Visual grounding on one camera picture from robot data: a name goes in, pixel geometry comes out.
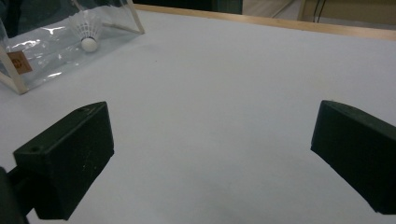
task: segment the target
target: brown label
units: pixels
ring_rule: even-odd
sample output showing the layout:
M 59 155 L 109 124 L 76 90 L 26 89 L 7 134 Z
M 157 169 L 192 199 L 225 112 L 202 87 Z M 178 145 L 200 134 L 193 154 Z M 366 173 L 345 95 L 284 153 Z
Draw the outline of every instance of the brown label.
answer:
M 23 73 L 32 72 L 32 67 L 21 50 L 7 54 L 20 75 Z

